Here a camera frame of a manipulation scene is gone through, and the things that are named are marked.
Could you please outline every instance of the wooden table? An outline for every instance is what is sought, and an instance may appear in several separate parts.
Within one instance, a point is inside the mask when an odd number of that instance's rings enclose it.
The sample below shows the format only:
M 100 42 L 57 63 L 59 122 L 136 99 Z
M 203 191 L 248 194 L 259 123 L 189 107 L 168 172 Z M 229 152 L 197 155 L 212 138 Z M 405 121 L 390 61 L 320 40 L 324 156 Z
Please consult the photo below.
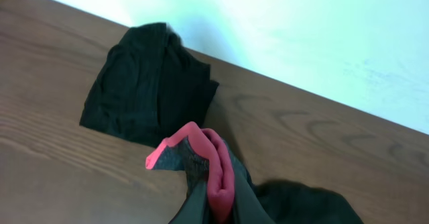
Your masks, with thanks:
M 0 223 L 167 223 L 180 208 L 183 173 L 147 171 L 151 148 L 78 126 L 126 30 L 50 0 L 0 4 Z M 334 190 L 365 223 L 429 223 L 429 136 L 193 54 L 221 84 L 205 125 L 255 183 Z

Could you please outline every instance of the folded garment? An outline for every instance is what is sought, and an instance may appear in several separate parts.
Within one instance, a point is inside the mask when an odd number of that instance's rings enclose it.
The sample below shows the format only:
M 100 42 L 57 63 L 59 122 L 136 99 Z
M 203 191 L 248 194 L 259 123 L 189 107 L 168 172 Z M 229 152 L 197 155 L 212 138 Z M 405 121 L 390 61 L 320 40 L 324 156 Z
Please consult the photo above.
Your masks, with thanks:
M 201 126 L 218 85 L 165 23 L 133 27 L 109 51 L 79 124 L 156 147 L 189 121 Z
M 146 168 L 186 173 L 188 195 L 170 223 L 363 223 L 337 193 L 285 180 L 254 186 L 227 143 L 195 123 L 164 139 Z

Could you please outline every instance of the folded black cloth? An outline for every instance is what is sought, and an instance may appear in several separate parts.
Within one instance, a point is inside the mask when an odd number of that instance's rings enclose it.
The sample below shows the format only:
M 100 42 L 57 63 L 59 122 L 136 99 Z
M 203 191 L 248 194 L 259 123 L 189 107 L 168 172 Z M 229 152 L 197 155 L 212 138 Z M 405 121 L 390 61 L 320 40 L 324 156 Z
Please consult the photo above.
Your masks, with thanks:
M 109 51 L 79 124 L 156 147 L 189 121 L 201 126 L 218 85 L 165 23 L 133 27 Z

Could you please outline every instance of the white surface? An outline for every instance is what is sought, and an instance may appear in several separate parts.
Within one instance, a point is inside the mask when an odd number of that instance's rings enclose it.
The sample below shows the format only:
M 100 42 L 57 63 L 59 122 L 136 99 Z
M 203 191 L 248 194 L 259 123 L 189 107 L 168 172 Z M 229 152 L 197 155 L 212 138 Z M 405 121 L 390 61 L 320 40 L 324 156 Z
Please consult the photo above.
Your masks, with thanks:
M 429 0 L 57 0 L 429 133 Z

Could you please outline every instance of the black fabric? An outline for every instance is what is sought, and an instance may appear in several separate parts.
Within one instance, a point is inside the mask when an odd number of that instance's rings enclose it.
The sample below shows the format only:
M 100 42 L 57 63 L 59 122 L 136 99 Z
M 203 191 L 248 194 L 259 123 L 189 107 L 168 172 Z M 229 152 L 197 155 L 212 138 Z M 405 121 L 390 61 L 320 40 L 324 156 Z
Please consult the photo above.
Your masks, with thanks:
M 254 186 L 247 169 L 230 149 L 229 156 L 235 175 L 235 200 L 229 223 L 363 224 L 340 194 L 287 180 Z M 187 138 L 165 151 L 157 161 L 154 169 L 184 170 L 187 176 L 188 198 L 170 223 L 215 222 L 206 197 L 207 161 L 192 151 Z
M 109 51 L 79 124 L 156 147 L 185 123 L 201 126 L 218 85 L 165 23 L 133 27 Z

